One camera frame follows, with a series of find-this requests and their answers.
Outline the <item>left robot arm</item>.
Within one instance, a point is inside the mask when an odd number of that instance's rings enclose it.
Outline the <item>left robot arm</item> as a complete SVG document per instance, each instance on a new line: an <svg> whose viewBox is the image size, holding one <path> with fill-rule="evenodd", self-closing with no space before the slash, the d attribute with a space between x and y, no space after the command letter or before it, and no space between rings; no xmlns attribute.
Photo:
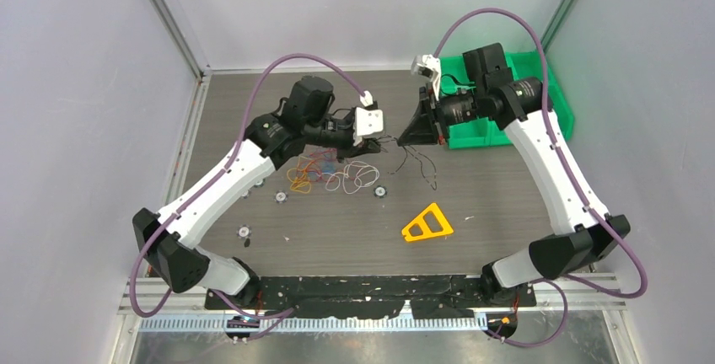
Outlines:
<svg viewBox="0 0 715 364"><path fill-rule="evenodd" d="M245 137L187 192L157 212L139 210L132 226L146 261L174 293L194 286L214 289L238 308L258 298L255 274L240 260L200 248L212 225L251 188L278 171L308 145L333 148L341 158L378 153L384 112L370 92L342 118L330 113L333 85L304 76L278 109L257 116Z"/></svg>

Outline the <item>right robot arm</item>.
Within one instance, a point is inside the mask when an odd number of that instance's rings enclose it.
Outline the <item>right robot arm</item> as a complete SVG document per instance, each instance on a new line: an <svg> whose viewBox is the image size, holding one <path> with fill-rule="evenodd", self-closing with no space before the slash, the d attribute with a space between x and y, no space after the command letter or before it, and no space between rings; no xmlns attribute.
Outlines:
<svg viewBox="0 0 715 364"><path fill-rule="evenodd" d="M439 144L450 138L451 126L488 119L518 150L545 202L553 233L483 266L481 294L498 306L514 295L515 287L555 280L601 261L631 227L625 216L611 214L593 195L544 95L544 81L516 78L498 43L467 51L462 58L467 86L445 95L440 93L441 61L433 55L414 59L412 73L429 81L419 89L416 112L398 143Z"/></svg>

